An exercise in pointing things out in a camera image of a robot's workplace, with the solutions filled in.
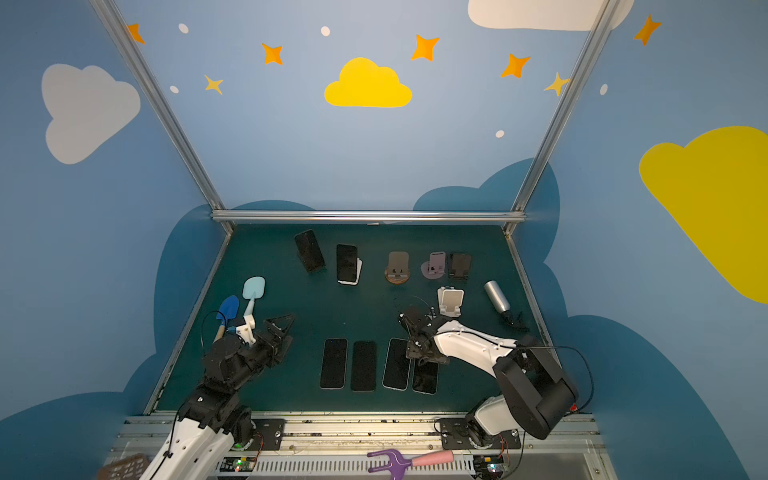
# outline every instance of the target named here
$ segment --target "black smartphone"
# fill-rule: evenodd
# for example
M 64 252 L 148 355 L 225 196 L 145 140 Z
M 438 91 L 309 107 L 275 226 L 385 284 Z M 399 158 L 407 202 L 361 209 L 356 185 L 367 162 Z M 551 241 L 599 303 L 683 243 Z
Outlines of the black smartphone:
M 388 389 L 405 390 L 408 388 L 408 375 L 411 372 L 411 360 L 406 358 L 408 340 L 391 339 L 384 364 L 384 386 Z
M 352 347 L 352 391 L 376 390 L 376 342 L 355 342 Z
M 357 281 L 357 247 L 336 245 L 336 278 L 342 282 Z
M 320 251 L 320 245 L 315 238 L 315 232 L 307 230 L 299 233 L 293 239 L 296 241 L 296 248 L 299 249 L 301 263 L 304 264 L 307 272 L 315 272 L 326 265 L 323 252 Z
M 413 383 L 411 383 L 413 391 L 435 395 L 437 393 L 437 374 L 439 368 L 440 365 L 435 362 L 425 362 L 422 365 L 416 362 L 413 366 Z
M 328 339 L 320 370 L 321 389 L 343 389 L 346 377 L 346 339 Z

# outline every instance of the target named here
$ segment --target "star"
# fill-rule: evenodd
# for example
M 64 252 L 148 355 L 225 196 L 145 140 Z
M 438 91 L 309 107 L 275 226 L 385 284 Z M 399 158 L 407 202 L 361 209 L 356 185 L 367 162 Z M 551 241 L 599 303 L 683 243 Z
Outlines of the star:
M 283 47 L 267 47 L 266 43 L 261 44 L 262 47 L 264 47 L 264 51 L 266 52 L 266 58 L 264 59 L 264 64 L 268 63 L 277 63 L 278 65 L 282 65 L 283 61 L 280 60 L 280 50 L 283 50 Z
M 139 24 L 134 23 L 133 25 L 127 25 L 128 31 L 131 33 L 131 37 L 134 38 L 135 41 L 139 43 L 144 43 L 144 39 L 139 35 Z
M 661 26 L 661 22 L 654 22 L 650 15 L 648 15 L 648 20 L 645 21 L 645 25 L 643 25 L 643 28 L 637 33 L 637 35 L 634 36 L 635 40 L 642 40 L 643 46 L 648 45 L 648 39 L 650 38 L 650 35 L 654 33 L 654 31 Z
M 425 38 L 421 38 L 420 36 L 416 36 L 416 51 L 413 52 L 413 56 L 411 57 L 411 60 L 416 60 L 417 58 L 426 58 L 429 61 L 432 61 L 432 49 L 435 47 L 435 44 L 439 38 L 433 38 L 432 40 L 427 40 Z
M 530 59 L 531 57 L 517 58 L 513 54 L 509 54 L 509 65 L 507 65 L 507 69 L 502 73 L 502 78 L 507 75 L 514 75 L 515 77 L 520 78 L 520 75 L 523 74 L 525 62 Z
M 221 90 L 219 90 L 219 84 L 223 80 L 213 81 L 210 78 L 208 78 L 208 75 L 205 76 L 205 79 L 208 80 L 208 86 L 205 87 L 206 90 L 215 90 L 215 91 L 219 92 L 219 95 L 222 95 Z
M 563 85 L 567 84 L 569 81 L 571 81 L 570 78 L 566 78 L 565 80 L 563 80 L 562 78 L 560 78 L 560 72 L 557 72 L 557 73 L 554 74 L 554 83 L 552 85 L 546 87 L 544 89 L 544 91 L 554 90 L 554 91 L 557 92 L 558 97 L 559 97 L 560 96 L 560 91 L 562 90 Z

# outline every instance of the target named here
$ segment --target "smartphone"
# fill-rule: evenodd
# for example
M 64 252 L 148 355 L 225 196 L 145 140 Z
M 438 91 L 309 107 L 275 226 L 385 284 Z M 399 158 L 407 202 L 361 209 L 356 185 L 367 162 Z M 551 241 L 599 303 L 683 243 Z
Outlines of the smartphone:
M 439 368 L 440 365 L 435 362 L 425 362 L 423 365 L 416 362 L 413 366 L 413 383 L 411 384 L 413 391 L 435 395 Z
M 321 389 L 343 389 L 346 376 L 346 339 L 328 339 L 320 370 Z
M 408 375 L 411 372 L 411 360 L 406 358 L 408 340 L 391 339 L 384 364 L 383 384 L 388 389 L 405 390 L 408 388 Z
M 357 247 L 336 245 L 336 279 L 342 282 L 357 281 Z
M 352 391 L 376 390 L 376 342 L 355 342 L 352 347 Z
M 296 241 L 296 248 L 299 249 L 301 263 L 304 264 L 307 272 L 315 272 L 326 265 L 323 252 L 320 251 L 320 245 L 315 238 L 315 232 L 307 230 L 299 233 L 293 239 Z

